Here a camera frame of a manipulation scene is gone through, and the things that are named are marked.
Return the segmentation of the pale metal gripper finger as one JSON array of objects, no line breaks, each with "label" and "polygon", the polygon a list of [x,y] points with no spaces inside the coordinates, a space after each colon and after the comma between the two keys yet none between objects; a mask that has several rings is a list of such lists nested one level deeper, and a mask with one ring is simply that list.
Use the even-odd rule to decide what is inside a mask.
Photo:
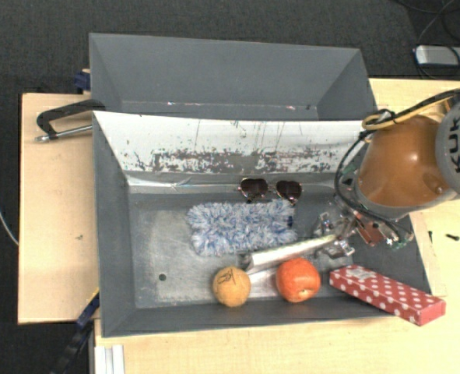
[{"label": "pale metal gripper finger", "polygon": [[336,213],[324,212],[318,215],[314,222],[313,235],[323,237],[326,235],[338,234],[339,215]]},{"label": "pale metal gripper finger", "polygon": [[338,259],[351,256],[355,249],[347,240],[330,234],[276,248],[240,254],[239,267],[246,273],[258,273],[279,266],[287,260],[309,256],[318,251],[322,251],[331,259]]}]

